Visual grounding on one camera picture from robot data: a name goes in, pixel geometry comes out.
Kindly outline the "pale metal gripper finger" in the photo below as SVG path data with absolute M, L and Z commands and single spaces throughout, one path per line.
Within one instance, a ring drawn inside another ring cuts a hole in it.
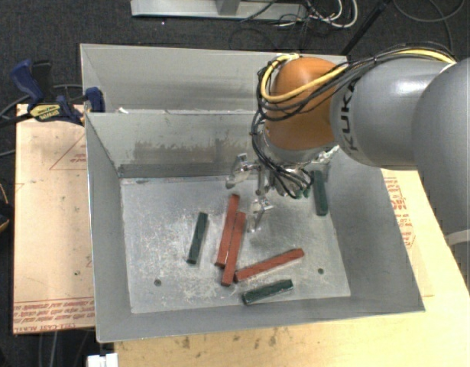
M 261 226 L 262 219 L 264 218 L 264 215 L 268 212 L 271 211 L 274 206 L 271 204 L 269 200 L 262 200 L 260 202 L 260 212 L 258 214 L 258 226 Z
M 251 202 L 249 207 L 249 217 L 248 217 L 248 231 L 255 232 L 258 227 L 258 215 L 261 211 L 261 204 L 259 200 L 254 200 Z

